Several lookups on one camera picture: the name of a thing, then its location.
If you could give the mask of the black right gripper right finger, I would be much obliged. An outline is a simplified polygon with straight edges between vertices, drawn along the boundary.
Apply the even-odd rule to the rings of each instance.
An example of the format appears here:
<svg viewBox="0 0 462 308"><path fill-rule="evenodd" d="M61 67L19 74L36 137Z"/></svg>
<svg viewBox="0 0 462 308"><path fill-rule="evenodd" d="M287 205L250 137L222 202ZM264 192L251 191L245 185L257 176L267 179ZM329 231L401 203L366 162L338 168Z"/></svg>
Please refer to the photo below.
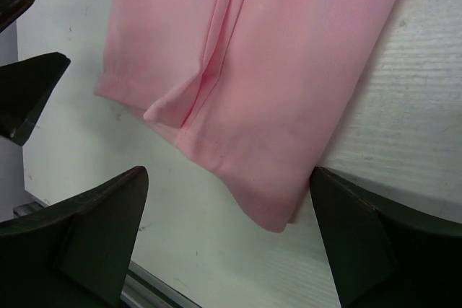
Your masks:
<svg viewBox="0 0 462 308"><path fill-rule="evenodd" d="M461 224L325 167L310 197L342 307L461 306Z"/></svg>

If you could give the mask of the pink t shirt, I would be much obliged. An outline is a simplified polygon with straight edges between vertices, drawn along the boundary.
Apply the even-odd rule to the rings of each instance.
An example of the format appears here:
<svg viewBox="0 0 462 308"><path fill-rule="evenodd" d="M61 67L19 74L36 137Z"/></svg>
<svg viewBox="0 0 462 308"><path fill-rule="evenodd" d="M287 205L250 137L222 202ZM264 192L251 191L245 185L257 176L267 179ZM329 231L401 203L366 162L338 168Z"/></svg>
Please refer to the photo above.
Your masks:
<svg viewBox="0 0 462 308"><path fill-rule="evenodd" d="M112 0L95 92L281 232L395 1Z"/></svg>

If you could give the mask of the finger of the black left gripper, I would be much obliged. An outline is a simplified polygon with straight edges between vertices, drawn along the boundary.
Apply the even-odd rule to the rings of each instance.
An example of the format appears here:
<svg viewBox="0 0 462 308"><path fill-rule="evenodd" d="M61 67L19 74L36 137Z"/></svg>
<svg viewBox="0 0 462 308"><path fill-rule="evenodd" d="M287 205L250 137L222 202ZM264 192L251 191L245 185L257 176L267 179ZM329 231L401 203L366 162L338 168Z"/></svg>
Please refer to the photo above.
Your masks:
<svg viewBox="0 0 462 308"><path fill-rule="evenodd" d="M15 22L34 3L35 0L0 0L0 32Z"/></svg>
<svg viewBox="0 0 462 308"><path fill-rule="evenodd" d="M1 67L1 137L26 144L70 63L54 52Z"/></svg>

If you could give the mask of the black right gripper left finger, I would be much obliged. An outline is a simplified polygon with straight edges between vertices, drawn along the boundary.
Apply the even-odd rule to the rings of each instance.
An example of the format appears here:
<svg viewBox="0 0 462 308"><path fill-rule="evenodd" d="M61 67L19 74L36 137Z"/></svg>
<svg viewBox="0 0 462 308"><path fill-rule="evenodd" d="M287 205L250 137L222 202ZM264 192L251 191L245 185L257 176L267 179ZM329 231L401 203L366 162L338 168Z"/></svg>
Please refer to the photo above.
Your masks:
<svg viewBox="0 0 462 308"><path fill-rule="evenodd" d="M2 307L117 307L147 200L134 167L1 223Z"/></svg>

